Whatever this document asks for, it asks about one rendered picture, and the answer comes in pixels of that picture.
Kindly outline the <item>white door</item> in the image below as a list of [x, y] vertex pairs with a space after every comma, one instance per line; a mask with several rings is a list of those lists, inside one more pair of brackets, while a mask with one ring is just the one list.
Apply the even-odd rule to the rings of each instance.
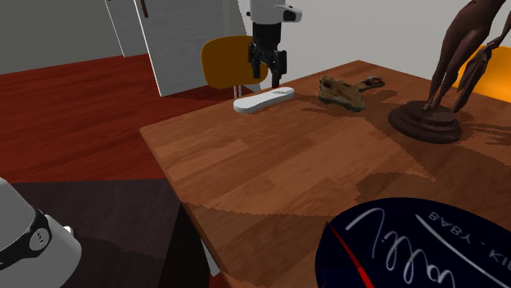
[[149, 56], [162, 97], [205, 86], [203, 45], [251, 27], [249, 0], [103, 1], [122, 56]]

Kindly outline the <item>white remote control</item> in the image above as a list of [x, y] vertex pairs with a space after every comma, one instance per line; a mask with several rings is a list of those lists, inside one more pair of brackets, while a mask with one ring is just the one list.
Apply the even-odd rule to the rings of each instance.
[[293, 88], [275, 88], [254, 96], [237, 98], [233, 102], [233, 109], [240, 114], [249, 114], [266, 106], [291, 99], [294, 95], [295, 90]]

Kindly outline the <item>wooden table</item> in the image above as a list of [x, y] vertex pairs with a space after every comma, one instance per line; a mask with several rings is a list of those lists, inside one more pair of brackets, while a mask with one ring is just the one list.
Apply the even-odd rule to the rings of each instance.
[[428, 80], [364, 61], [328, 75], [385, 84], [359, 113], [321, 103], [312, 74], [291, 81], [292, 99], [254, 114], [226, 101], [141, 130], [232, 288], [315, 288], [324, 224], [368, 200], [436, 200], [511, 229], [511, 103], [471, 96], [461, 139], [431, 144], [387, 120]]

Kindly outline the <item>orange chair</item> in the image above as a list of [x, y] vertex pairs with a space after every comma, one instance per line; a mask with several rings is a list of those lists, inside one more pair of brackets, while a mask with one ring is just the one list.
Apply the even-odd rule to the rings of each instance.
[[454, 87], [461, 90], [464, 71], [480, 50], [485, 50], [483, 55], [486, 57], [486, 70], [474, 85], [473, 92], [511, 103], [511, 47], [500, 46], [488, 52], [484, 46], [480, 46], [460, 68]]
[[242, 85], [258, 84], [266, 79], [268, 66], [260, 63], [260, 77], [253, 76], [248, 60], [252, 36], [234, 35], [212, 39], [201, 50], [201, 65], [206, 83], [212, 88], [232, 88], [234, 97], [242, 95]]

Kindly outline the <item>dark brown figure statue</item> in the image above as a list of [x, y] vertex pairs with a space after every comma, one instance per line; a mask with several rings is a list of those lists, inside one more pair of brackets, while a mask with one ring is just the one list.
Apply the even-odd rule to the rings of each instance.
[[511, 31], [511, 12], [500, 35], [489, 36], [497, 13], [507, 0], [471, 0], [452, 20], [441, 44], [426, 101], [409, 101], [388, 115], [390, 125], [407, 137], [446, 144], [458, 141], [462, 110], [485, 74], [493, 51]]

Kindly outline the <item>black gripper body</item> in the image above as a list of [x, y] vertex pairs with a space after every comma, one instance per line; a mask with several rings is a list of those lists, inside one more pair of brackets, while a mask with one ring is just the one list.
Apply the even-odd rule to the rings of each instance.
[[277, 51], [281, 41], [282, 23], [277, 24], [258, 24], [252, 23], [252, 41], [251, 41], [251, 60], [256, 52], [261, 52], [267, 59], [274, 59], [274, 53]]

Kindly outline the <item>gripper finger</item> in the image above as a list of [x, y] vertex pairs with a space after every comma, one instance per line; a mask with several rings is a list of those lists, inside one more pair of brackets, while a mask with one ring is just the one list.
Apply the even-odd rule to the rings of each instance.
[[260, 58], [263, 55], [262, 50], [253, 42], [248, 44], [248, 61], [251, 63], [253, 78], [260, 78]]
[[287, 73], [287, 52], [285, 50], [274, 51], [272, 60], [273, 64], [270, 67], [272, 72], [272, 88], [277, 88], [282, 75]]

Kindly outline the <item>brown rusty flat object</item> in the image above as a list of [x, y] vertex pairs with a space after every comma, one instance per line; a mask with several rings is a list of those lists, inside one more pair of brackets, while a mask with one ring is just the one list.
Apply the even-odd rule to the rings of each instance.
[[319, 78], [319, 100], [323, 104], [338, 104], [347, 110], [361, 112], [365, 109], [362, 93], [385, 85], [383, 78], [369, 76], [356, 83], [323, 75]]

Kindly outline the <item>dark blue round object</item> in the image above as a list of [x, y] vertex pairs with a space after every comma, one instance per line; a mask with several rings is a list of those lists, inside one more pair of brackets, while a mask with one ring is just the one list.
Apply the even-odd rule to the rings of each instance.
[[511, 288], [511, 232], [432, 200], [392, 197], [325, 223], [319, 288]]

